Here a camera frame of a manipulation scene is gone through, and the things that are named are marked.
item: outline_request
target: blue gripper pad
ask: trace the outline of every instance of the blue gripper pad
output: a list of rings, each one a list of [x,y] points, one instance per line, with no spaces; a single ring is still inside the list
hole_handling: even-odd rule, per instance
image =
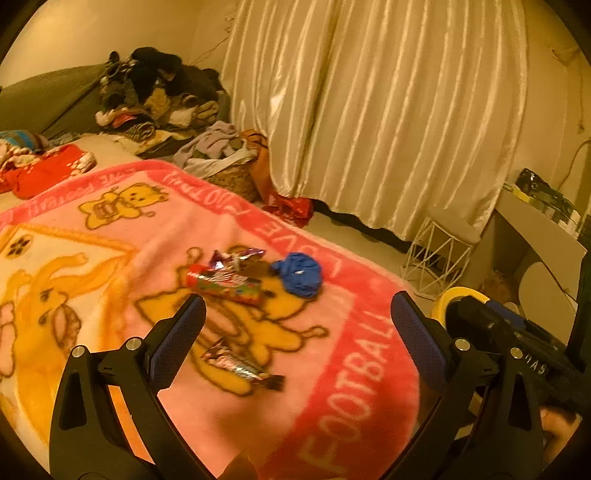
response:
[[[160,320],[144,339],[144,368],[154,391],[168,388],[205,324],[205,302],[191,295],[171,319]]]
[[[390,314],[421,378],[429,388],[442,392],[452,367],[451,337],[438,321],[426,318],[405,291],[392,298]]]

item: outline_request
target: curtain fold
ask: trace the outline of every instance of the curtain fold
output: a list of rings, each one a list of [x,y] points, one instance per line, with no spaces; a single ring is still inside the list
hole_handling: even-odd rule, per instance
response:
[[[484,228],[527,70],[521,0],[242,0],[222,81],[281,194],[411,239],[434,205]]]

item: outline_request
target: red and green snack tube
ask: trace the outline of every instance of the red and green snack tube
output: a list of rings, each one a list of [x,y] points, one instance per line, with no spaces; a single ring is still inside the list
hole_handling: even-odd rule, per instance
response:
[[[261,281],[231,271],[209,270],[193,264],[187,272],[187,286],[196,293],[257,306],[261,303]]]

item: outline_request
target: woven basket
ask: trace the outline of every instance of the woven basket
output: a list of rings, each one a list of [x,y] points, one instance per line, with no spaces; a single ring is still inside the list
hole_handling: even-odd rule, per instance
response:
[[[225,168],[215,175],[206,178],[206,180],[218,187],[240,195],[251,203],[256,202],[259,199],[259,194],[248,171],[249,163]]]

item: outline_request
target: candy wrapper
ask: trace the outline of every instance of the candy wrapper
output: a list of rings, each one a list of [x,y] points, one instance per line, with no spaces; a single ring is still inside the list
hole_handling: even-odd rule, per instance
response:
[[[259,305],[262,300],[261,281],[226,270],[208,270],[199,264],[189,267],[187,286],[226,300]]]
[[[259,248],[249,248],[233,254],[225,254],[215,250],[212,259],[209,261],[209,268],[211,270],[227,270],[237,273],[249,263],[260,260],[265,253],[265,250]]]
[[[232,352],[223,338],[205,352],[201,358],[209,365],[232,372],[251,383],[261,384],[269,390],[283,390],[285,377],[270,375],[246,358],[238,356]]]

